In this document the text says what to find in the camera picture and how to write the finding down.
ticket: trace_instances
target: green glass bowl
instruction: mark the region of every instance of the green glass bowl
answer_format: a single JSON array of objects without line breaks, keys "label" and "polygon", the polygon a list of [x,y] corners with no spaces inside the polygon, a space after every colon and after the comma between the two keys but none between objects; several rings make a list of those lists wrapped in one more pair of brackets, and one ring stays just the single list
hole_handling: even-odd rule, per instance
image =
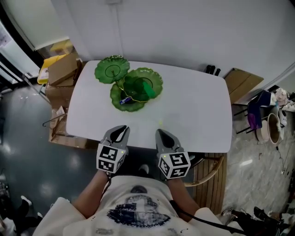
[{"label": "green glass bowl", "polygon": [[124,77],[123,89],[134,101],[147,102],[162,92],[162,84],[162,77],[157,72],[149,68],[137,68]]},{"label": "green glass bowl", "polygon": [[94,71],[95,78],[102,83],[113,83],[124,78],[130,63],[122,56],[111,56],[101,60]]},{"label": "green glass bowl", "polygon": [[111,88],[110,97],[112,99],[112,104],[115,108],[119,109],[120,111],[127,111],[127,112],[135,112],[144,107],[144,102],[137,102],[137,101],[128,101],[124,104],[120,104],[120,101],[127,97],[126,93],[118,87],[117,84],[114,84]]}]

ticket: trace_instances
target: white table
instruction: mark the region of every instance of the white table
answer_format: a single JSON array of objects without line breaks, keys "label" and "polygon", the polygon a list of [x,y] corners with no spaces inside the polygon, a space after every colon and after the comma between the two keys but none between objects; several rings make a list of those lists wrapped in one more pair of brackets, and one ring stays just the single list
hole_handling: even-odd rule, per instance
[{"label": "white table", "polygon": [[110,98],[112,84],[94,76],[99,61],[89,61],[75,86],[66,124],[70,135],[100,141],[117,125],[130,127],[129,146],[156,148],[155,132],[165,129],[185,151],[226,153],[230,149],[230,97],[221,77],[180,67],[130,62],[130,69],[152,68],[163,79],[163,91],[137,112],[116,109]]}]

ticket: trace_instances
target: gray floor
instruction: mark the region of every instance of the gray floor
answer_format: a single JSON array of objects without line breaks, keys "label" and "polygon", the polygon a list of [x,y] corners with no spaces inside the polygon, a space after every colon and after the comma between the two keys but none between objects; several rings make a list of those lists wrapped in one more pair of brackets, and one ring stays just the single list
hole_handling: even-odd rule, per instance
[{"label": "gray floor", "polygon": [[[232,106],[232,113],[244,108]],[[275,145],[270,142],[259,143],[254,132],[237,135],[236,132],[246,128],[248,123],[243,114],[234,117],[223,209],[233,206],[237,210],[242,208],[251,215],[254,206],[266,212],[279,212],[283,209],[289,197],[288,186],[295,163],[293,113],[287,112],[287,119],[284,140],[278,145],[283,158],[280,159]],[[285,175],[281,174],[284,161],[287,168]]]},{"label": "gray floor", "polygon": [[[96,151],[49,143],[48,129],[42,123],[50,118],[51,107],[30,88],[5,94],[0,112],[6,119],[0,167],[5,168],[13,204],[20,204],[20,195],[25,195],[33,201],[34,214],[45,214],[59,196],[75,199],[96,172]],[[235,117],[224,208],[235,206],[252,213],[258,206],[279,211],[288,197],[290,174],[281,175],[282,160],[273,145],[257,144],[254,133],[236,135],[236,130],[246,126],[243,115]],[[283,159],[291,147],[285,163],[288,171],[294,166],[293,130],[291,125],[285,128],[285,139],[279,145]],[[131,148],[130,153],[149,161],[156,151]],[[251,164],[241,165],[250,159]]]}]

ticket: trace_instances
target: cardboard box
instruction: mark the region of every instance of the cardboard box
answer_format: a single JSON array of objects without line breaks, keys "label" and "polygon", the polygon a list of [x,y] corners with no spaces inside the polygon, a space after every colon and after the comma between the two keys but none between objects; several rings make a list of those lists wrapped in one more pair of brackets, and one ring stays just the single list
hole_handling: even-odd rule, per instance
[{"label": "cardboard box", "polygon": [[49,99],[51,107],[58,109],[60,106],[68,108],[75,86],[69,87],[53,87],[46,85],[45,95]]},{"label": "cardboard box", "polygon": [[74,86],[79,78],[79,75],[81,74],[82,70],[82,63],[81,61],[77,61],[77,69],[75,75],[71,76],[70,78],[67,78],[63,82],[55,85],[55,87],[67,87],[67,86]]},{"label": "cardboard box", "polygon": [[[57,109],[52,110],[51,119],[57,116],[56,114]],[[66,130],[66,116],[58,122],[58,119],[52,120],[50,122],[50,129],[49,129],[49,139],[48,141],[51,143],[56,143],[60,145],[66,145],[70,147],[76,148],[87,148],[87,149],[97,149],[99,142],[96,140],[91,140],[87,138],[81,138],[77,136],[69,135]]]},{"label": "cardboard box", "polygon": [[48,67],[48,81],[55,86],[67,78],[75,75],[77,66],[76,55],[71,53],[59,59]]},{"label": "cardboard box", "polygon": [[262,81],[262,77],[233,68],[225,77],[225,82],[230,94],[230,103],[233,104],[238,101]]}]

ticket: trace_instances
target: small blue object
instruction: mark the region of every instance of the small blue object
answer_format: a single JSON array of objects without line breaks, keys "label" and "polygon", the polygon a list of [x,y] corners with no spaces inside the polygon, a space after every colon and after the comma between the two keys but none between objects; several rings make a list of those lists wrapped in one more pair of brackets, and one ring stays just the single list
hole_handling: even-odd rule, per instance
[{"label": "small blue object", "polygon": [[130,100],[131,100],[130,97],[124,98],[123,100],[120,101],[120,104],[122,105],[122,104],[124,104],[124,103],[126,103],[126,102],[128,102]]}]

